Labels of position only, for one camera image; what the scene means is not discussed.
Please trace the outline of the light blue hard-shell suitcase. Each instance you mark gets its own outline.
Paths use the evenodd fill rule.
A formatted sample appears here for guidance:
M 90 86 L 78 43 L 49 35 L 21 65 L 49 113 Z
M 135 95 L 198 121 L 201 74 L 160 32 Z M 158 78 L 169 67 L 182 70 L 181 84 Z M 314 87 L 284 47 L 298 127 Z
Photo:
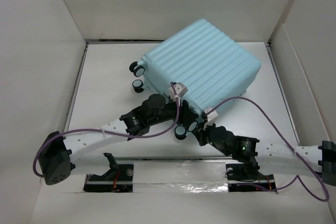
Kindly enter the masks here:
M 261 62 L 244 47 L 205 19 L 199 19 L 130 64 L 136 77 L 143 77 L 136 92 L 151 89 L 165 98 L 170 83 L 183 83 L 182 97 L 199 115 L 212 107 L 218 115 L 245 94 L 255 80 Z

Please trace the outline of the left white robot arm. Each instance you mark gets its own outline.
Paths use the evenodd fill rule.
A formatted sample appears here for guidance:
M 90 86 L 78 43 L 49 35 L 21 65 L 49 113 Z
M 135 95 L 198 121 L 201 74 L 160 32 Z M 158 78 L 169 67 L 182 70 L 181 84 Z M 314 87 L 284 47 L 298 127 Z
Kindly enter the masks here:
M 181 97 L 153 94 L 109 124 L 50 133 L 34 157 L 33 173 L 45 184 L 55 185 L 78 169 L 80 159 L 92 151 L 132 139 L 155 138 L 178 126 L 189 133 L 197 127 L 198 117 Z

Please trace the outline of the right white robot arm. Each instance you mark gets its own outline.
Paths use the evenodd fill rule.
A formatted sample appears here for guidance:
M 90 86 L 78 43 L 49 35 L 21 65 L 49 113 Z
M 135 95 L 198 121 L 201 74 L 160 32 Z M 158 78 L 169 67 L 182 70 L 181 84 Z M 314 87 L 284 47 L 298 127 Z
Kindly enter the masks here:
M 324 184 L 335 186 L 335 144 L 295 146 L 274 144 L 254 137 L 237 136 L 223 126 L 204 127 L 192 131 L 200 146 L 211 145 L 225 156 L 243 163 L 243 174 L 255 178 L 262 174 L 317 174 Z

